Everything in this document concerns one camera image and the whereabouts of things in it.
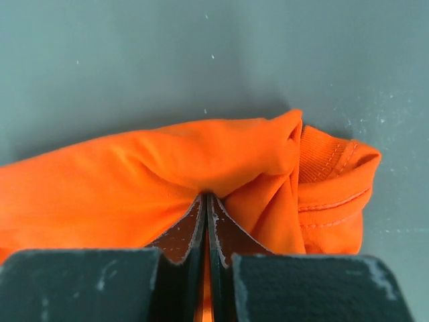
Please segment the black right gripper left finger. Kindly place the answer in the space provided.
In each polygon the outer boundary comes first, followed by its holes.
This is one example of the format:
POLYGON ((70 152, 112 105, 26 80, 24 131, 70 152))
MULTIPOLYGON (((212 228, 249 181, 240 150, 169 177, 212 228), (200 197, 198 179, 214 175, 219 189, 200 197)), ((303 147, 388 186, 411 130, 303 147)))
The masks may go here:
POLYGON ((1 266, 2 321, 201 321, 206 199, 146 248, 24 250, 1 266))

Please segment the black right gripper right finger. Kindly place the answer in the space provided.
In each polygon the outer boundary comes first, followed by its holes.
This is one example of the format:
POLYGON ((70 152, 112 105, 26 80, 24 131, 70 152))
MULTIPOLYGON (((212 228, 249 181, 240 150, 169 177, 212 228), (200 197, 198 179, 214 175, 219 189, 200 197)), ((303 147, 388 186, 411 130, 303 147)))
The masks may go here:
POLYGON ((214 321, 411 321, 391 270, 373 256, 276 255, 206 198, 214 321))

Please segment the orange t shirt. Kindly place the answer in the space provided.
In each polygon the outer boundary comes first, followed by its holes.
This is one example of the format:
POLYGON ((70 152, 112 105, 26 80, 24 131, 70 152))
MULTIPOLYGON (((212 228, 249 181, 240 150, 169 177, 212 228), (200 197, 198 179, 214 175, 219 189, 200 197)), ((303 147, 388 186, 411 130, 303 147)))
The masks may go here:
MULTIPOLYGON (((89 140, 1 167, 1 266, 24 250, 146 248, 208 195, 276 255, 356 256, 380 162, 299 110, 89 140)), ((214 321, 207 216, 205 232, 201 321, 214 321)))

